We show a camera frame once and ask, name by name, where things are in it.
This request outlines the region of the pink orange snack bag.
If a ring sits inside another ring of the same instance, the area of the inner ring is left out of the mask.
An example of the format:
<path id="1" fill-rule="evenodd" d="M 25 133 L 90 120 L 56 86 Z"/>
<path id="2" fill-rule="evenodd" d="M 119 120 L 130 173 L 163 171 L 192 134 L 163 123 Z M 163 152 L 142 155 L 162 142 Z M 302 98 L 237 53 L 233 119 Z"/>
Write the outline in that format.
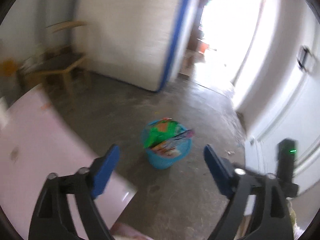
<path id="1" fill-rule="evenodd" d="M 152 152 L 163 158 L 177 158 L 190 151 L 191 140 L 194 135 L 192 129 L 187 129 L 151 148 Z"/>

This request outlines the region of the green snack bag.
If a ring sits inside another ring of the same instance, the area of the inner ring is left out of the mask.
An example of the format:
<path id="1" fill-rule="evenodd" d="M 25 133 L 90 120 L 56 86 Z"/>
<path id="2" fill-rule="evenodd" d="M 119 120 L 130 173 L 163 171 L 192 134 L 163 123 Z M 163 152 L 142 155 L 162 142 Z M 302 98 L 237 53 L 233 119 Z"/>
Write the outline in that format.
<path id="1" fill-rule="evenodd" d="M 182 132 L 185 129 L 177 121 L 171 118 L 157 120 L 148 124 L 142 131 L 144 148 L 152 148 Z"/>

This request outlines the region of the blue plastic trash basket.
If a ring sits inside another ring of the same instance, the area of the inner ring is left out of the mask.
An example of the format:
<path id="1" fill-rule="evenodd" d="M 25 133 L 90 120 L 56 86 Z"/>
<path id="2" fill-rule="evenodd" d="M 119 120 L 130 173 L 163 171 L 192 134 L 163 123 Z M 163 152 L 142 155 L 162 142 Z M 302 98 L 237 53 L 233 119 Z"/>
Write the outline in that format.
<path id="1" fill-rule="evenodd" d="M 147 124 L 141 141 L 149 163 L 158 170 L 171 167 L 189 154 L 194 134 L 193 129 L 171 118 Z"/>

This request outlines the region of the yellow plastic bag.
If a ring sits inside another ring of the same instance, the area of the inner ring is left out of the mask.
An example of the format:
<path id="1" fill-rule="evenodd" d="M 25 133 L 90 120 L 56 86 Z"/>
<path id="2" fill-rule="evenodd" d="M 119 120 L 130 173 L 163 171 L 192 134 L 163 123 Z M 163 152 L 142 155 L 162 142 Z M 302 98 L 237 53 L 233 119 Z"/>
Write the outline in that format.
<path id="1" fill-rule="evenodd" d="M 7 59 L 0 63 L 0 75 L 2 77 L 10 77 L 16 74 L 18 64 L 13 59 Z"/>

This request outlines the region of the wooden chair black seat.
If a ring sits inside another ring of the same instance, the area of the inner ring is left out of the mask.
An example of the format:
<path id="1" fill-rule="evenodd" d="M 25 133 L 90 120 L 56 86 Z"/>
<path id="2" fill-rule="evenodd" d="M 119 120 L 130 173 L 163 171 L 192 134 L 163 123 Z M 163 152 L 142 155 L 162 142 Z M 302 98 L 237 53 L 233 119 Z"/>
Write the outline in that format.
<path id="1" fill-rule="evenodd" d="M 31 86 L 41 84 L 46 87 L 47 77 L 59 75 L 62 77 L 68 96 L 72 99 L 72 71 L 76 68 L 82 70 L 87 87 L 92 86 L 91 75 L 88 70 L 88 57 L 85 51 L 74 51 L 72 46 L 69 45 L 52 48 L 47 53 L 49 58 L 28 75 Z"/>

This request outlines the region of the white mattress blue edge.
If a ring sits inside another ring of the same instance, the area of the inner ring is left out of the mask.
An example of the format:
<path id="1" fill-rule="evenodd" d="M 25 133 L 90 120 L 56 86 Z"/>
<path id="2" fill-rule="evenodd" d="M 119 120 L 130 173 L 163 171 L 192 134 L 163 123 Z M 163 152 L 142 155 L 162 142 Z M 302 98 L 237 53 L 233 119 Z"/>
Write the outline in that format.
<path id="1" fill-rule="evenodd" d="M 157 92 L 166 83 L 197 0 L 77 0 L 88 23 L 89 70 Z"/>

